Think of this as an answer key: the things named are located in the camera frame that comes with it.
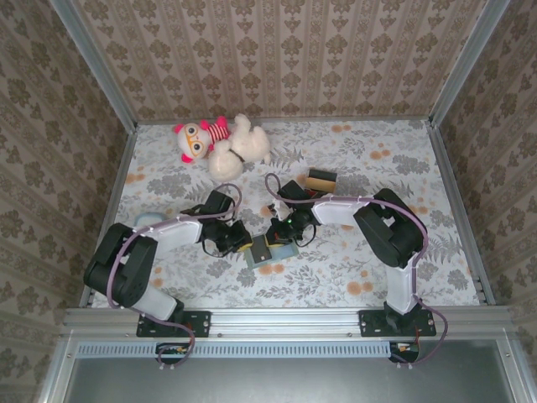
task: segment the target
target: robotic arm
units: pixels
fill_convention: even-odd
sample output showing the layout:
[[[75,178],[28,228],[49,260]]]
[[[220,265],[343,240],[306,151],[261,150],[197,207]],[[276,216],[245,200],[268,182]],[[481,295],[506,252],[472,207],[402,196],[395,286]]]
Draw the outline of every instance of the robotic arm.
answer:
[[[422,249],[424,237],[407,215],[374,203],[379,201],[395,205],[421,223],[393,191],[382,189],[374,199],[363,198],[364,201],[353,197],[348,198],[349,201],[339,198],[314,203],[315,199],[310,199],[295,181],[291,181],[278,191],[278,195],[287,200],[313,202],[289,203],[288,206],[294,211],[285,220],[273,218],[267,232],[269,244],[302,240],[302,232],[310,225],[360,227],[377,258],[388,266],[388,306],[399,315],[412,311],[417,301],[413,297],[415,283],[410,260]]]
[[[214,217],[225,214],[234,203],[229,196],[212,191],[203,205],[185,210],[183,216],[154,225],[144,236],[136,237],[128,245],[125,257],[117,267],[112,279],[112,299],[120,306],[133,308],[160,321],[182,323],[185,305],[149,283],[155,258],[167,251],[191,243],[211,240],[220,255],[237,252],[252,244],[250,234],[242,221],[233,225]],[[113,224],[93,255],[86,272],[84,283],[107,294],[107,285],[114,260],[135,230],[121,223]]]

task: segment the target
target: toy bear head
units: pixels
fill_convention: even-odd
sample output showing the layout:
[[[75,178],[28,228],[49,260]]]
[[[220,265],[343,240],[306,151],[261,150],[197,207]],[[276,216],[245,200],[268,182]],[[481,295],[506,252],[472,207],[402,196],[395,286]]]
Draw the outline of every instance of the toy bear head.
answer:
[[[190,163],[205,157],[211,145],[211,135],[195,123],[178,124],[174,131],[177,133],[177,144],[183,152],[181,160]]]

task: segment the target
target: beige damask wallpaper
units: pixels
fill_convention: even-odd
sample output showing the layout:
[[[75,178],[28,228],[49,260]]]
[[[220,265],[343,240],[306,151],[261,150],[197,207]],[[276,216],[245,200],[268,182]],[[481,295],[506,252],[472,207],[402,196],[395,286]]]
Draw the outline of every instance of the beige damask wallpaper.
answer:
[[[138,121],[426,115],[486,0],[75,0]]]
[[[32,401],[125,133],[48,1],[0,1],[0,401]]]
[[[537,1],[512,1],[441,125],[499,303],[537,374]]]

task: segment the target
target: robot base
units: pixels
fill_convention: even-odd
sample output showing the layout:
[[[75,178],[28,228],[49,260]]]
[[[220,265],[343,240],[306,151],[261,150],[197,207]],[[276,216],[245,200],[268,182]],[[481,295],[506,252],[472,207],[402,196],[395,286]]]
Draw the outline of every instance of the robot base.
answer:
[[[181,325],[188,327],[194,332],[197,338],[208,338],[211,329],[210,311],[182,311]],[[177,328],[159,325],[147,317],[138,319],[136,336],[139,338],[187,338],[188,334]]]
[[[436,336],[433,314],[416,305],[404,315],[398,314],[384,302],[384,309],[358,312],[360,333],[363,338]]]

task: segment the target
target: floral tablecloth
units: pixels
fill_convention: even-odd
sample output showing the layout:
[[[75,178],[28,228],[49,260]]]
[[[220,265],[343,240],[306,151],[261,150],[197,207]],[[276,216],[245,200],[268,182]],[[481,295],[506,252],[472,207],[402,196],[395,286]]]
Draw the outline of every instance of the floral tablecloth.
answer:
[[[337,172],[336,194],[372,195],[394,190],[419,215],[430,248],[418,268],[418,292],[428,304],[477,305],[424,122],[263,123],[272,162],[246,165],[235,183],[245,191],[239,217],[252,235],[269,227],[271,202],[263,178],[275,172],[282,183],[304,184],[309,167]],[[217,183],[207,161],[180,162],[171,126],[142,126],[116,221],[132,226],[143,212],[173,217],[204,202]],[[199,244],[155,261],[152,283],[190,307],[380,306],[386,296],[386,267],[355,228],[322,226],[300,255],[251,270],[242,254],[216,259]],[[106,306],[97,294],[93,306]]]

